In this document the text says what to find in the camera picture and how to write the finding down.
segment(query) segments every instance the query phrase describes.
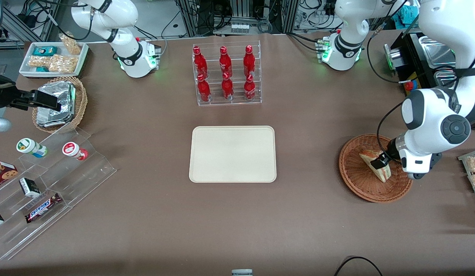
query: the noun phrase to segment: white tray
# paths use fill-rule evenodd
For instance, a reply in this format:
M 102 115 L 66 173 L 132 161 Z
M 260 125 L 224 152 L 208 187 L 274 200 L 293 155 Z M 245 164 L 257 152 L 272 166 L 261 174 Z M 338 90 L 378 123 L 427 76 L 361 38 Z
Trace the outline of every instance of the white tray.
M 36 67 L 29 67 L 28 61 L 29 58 L 33 55 L 33 51 L 36 47 L 42 46 L 56 46 L 57 47 L 57 54 L 61 54 L 63 56 L 71 56 L 67 48 L 65 48 L 64 43 L 62 42 L 33 42 L 29 46 L 28 52 L 24 57 L 23 63 L 21 64 L 20 74 L 24 77 L 75 77 L 78 76 L 81 72 L 82 65 L 85 60 L 85 56 L 87 56 L 87 52 L 89 46 L 87 43 L 78 42 L 79 46 L 81 47 L 81 53 L 79 54 L 79 61 L 77 63 L 76 69 L 72 74 L 65 74 L 59 72 L 36 72 Z
M 193 130 L 190 180 L 196 183 L 271 183 L 276 179 L 270 126 L 215 126 Z

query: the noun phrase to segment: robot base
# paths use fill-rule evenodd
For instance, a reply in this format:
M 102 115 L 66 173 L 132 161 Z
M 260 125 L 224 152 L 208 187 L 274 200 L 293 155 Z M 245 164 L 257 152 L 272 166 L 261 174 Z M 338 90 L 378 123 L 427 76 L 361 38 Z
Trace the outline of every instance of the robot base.
M 358 61 L 362 50 L 359 49 L 356 56 L 349 58 L 344 57 L 334 45 L 334 39 L 337 35 L 337 33 L 333 33 L 316 42 L 316 49 L 321 51 L 321 53 L 317 53 L 317 59 L 319 63 L 328 64 L 334 70 L 345 71 L 352 68 L 353 64 Z
M 135 64 L 128 66 L 123 64 L 120 59 L 118 59 L 118 62 L 120 62 L 120 67 L 130 77 L 144 77 L 152 70 L 159 69 L 161 48 L 156 48 L 153 44 L 150 44 L 146 41 L 140 41 L 139 43 L 142 46 L 142 54 L 140 58 L 135 61 Z

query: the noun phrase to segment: aluminum foil package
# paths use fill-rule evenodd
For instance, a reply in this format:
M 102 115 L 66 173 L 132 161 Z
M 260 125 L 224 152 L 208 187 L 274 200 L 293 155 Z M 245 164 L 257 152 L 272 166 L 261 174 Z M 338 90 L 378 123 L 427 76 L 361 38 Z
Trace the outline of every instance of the aluminum foil package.
M 39 91 L 58 98 L 62 105 L 59 112 L 49 108 L 38 108 L 36 123 L 41 127 L 51 127 L 69 123 L 75 115 L 76 88 L 71 82 L 53 82 L 41 86 Z

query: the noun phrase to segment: clear acrylic shelf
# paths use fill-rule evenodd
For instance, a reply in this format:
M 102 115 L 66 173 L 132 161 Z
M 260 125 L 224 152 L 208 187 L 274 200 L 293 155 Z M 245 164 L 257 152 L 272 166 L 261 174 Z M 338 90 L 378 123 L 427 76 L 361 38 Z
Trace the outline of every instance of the clear acrylic shelf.
M 256 85 L 255 99 L 252 102 L 245 101 L 244 98 L 244 54 L 246 46 L 253 46 L 253 54 L 255 55 L 255 75 L 254 81 Z M 219 43 L 202 43 L 194 44 L 199 46 L 204 55 L 208 66 L 207 82 L 210 86 L 212 100 L 204 102 L 200 99 L 198 92 L 198 72 L 194 63 L 195 55 L 193 55 L 193 73 L 195 77 L 195 89 L 197 91 L 197 102 L 199 106 L 206 105 L 234 105 L 234 104 L 260 104 L 263 101 L 263 91 L 261 86 L 261 44 L 260 41 L 243 41 L 243 42 L 219 42 Z M 232 60 L 232 77 L 230 78 L 234 85 L 234 98 L 227 101 L 222 91 L 222 71 L 220 70 L 220 47 L 226 46 L 227 52 Z
M 24 154 L 13 162 L 19 174 L 0 186 L 0 214 L 4 219 L 0 225 L 0 260 L 14 257 L 116 172 L 106 157 L 94 149 L 89 136 L 67 124 L 40 142 L 48 148 L 45 157 Z M 89 152 L 87 159 L 79 161 L 65 156 L 62 146 L 69 141 L 85 148 Z M 35 199 L 25 196 L 19 184 L 22 177 L 34 180 L 41 195 Z M 26 223 L 25 215 L 57 193 L 62 201 Z

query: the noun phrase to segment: blue object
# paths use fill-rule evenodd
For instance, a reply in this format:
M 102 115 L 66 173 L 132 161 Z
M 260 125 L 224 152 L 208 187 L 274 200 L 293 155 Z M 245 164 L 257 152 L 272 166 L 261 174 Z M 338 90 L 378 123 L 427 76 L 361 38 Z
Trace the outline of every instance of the blue object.
M 53 56 L 56 53 L 57 47 L 55 46 L 36 47 L 33 51 L 34 56 Z
M 403 5 L 403 7 L 392 16 L 392 20 L 396 25 L 396 29 L 406 29 L 413 23 L 416 16 L 419 14 L 419 8 L 413 6 Z
M 36 67 L 36 72 L 50 72 L 46 67 Z

